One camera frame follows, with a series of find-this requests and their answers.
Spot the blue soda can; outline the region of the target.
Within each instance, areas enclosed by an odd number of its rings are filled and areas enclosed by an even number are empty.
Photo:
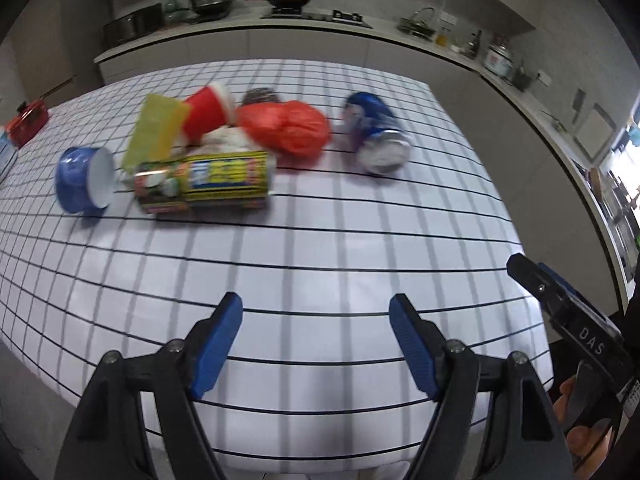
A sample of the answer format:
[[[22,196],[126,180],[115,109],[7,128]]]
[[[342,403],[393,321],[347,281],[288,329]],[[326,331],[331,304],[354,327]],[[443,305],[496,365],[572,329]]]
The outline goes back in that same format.
[[[352,93],[343,106],[343,129],[357,164],[369,174],[386,176],[408,162],[411,144],[388,105],[370,92]]]

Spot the blue white bowl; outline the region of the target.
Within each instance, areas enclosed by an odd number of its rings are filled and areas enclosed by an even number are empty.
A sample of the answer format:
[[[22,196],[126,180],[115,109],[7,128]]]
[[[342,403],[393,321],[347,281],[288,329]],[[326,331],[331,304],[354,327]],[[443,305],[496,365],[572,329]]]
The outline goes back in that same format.
[[[54,186],[58,203],[68,214],[100,214],[114,195],[113,154],[107,148],[68,148],[56,164]]]

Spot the yellow printed drink can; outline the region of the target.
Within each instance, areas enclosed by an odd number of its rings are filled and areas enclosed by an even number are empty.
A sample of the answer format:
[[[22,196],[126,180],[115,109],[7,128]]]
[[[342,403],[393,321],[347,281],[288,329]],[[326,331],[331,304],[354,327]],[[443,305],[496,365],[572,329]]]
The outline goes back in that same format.
[[[262,208],[268,203],[276,168],[276,158],[266,151],[145,162],[134,175],[134,196],[149,214],[196,207]]]

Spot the red plastic bag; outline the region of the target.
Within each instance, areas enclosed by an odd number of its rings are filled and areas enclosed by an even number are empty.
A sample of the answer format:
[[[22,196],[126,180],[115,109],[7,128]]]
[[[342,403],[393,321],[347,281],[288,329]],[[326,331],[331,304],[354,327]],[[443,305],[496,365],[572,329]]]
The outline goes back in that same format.
[[[332,136],[329,119],[305,102],[248,104],[236,114],[239,126],[253,141],[292,157],[318,157]]]

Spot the yellow sponge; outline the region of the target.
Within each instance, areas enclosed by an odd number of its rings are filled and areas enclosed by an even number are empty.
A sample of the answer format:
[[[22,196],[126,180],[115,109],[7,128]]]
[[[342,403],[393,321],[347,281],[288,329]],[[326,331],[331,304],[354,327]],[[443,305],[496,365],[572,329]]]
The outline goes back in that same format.
[[[122,158],[122,170],[131,176],[144,162],[168,158],[190,113],[191,105],[187,102],[149,94],[142,103]]]

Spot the white tissue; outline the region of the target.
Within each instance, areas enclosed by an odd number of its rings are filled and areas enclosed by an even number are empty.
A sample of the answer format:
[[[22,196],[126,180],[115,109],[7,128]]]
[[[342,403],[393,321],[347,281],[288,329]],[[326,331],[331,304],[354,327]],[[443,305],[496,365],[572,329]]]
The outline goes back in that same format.
[[[254,151],[256,144],[240,127],[222,126],[202,137],[202,154],[241,153]]]

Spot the steel wool scrubber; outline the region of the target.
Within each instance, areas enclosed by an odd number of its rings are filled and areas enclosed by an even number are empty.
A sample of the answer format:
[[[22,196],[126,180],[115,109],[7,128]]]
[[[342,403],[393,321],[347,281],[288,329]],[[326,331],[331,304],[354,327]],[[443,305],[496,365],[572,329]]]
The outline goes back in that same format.
[[[258,103],[280,103],[281,98],[273,88],[253,88],[247,90],[242,99],[242,105]]]

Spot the red paper cup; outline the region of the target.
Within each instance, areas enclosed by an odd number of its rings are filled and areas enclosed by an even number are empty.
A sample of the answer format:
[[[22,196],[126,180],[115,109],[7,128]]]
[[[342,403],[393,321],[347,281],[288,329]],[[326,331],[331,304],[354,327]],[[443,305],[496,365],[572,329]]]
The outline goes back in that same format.
[[[184,100],[190,112],[182,124],[182,132],[190,144],[201,144],[206,133],[236,124],[235,99],[219,81],[201,88]]]

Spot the white cutting board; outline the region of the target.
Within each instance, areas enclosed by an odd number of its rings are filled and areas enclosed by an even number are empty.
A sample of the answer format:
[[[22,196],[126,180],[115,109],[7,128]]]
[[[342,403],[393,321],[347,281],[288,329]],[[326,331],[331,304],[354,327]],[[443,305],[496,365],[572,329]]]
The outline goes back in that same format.
[[[586,119],[576,130],[574,141],[590,162],[594,162],[608,144],[614,130],[613,119],[600,104],[594,103]]]

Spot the white rice cooker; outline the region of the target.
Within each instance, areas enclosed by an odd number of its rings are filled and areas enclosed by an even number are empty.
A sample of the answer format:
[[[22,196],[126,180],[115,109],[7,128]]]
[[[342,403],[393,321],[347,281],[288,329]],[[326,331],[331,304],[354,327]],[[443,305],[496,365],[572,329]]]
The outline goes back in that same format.
[[[512,70],[513,62],[510,52],[505,46],[491,44],[487,49],[483,65],[494,75],[506,78]]]

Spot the yellow oil bottle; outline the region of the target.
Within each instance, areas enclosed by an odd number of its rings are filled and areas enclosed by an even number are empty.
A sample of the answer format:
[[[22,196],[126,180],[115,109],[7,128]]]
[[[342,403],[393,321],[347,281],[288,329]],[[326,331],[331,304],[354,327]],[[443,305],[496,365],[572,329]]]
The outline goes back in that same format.
[[[450,30],[447,27],[442,27],[436,37],[436,44],[441,47],[447,47],[449,41]]]

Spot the blue white container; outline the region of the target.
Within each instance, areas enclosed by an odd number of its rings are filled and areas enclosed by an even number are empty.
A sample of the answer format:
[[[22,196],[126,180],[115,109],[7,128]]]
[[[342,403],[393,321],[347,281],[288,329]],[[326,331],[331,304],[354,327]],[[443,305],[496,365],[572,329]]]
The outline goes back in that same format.
[[[6,180],[11,169],[17,160],[17,148],[6,133],[5,128],[1,128],[0,134],[0,182]]]

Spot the red box on table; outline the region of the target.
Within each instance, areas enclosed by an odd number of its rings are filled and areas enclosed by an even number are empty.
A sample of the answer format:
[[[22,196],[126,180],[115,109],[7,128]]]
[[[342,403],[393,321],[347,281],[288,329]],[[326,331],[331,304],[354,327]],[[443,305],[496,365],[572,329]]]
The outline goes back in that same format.
[[[17,115],[6,124],[6,135],[16,148],[22,148],[48,122],[49,111],[43,99],[39,99],[23,102],[16,112]]]

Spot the black gas stove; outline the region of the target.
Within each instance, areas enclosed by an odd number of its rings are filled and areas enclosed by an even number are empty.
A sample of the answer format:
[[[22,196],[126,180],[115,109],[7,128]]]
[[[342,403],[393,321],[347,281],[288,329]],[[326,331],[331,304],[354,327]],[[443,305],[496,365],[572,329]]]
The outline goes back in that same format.
[[[350,25],[355,27],[372,29],[363,16],[358,13],[346,13],[340,10],[331,12],[306,11],[304,9],[277,9],[272,8],[262,16],[263,20],[303,20],[322,23]]]

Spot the black microwave oven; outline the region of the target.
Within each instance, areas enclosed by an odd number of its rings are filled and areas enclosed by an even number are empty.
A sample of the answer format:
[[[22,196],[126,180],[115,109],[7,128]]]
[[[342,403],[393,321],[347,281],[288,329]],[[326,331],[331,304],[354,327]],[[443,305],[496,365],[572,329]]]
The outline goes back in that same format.
[[[105,24],[103,36],[107,47],[114,48],[157,32],[163,26],[163,7],[155,3]]]

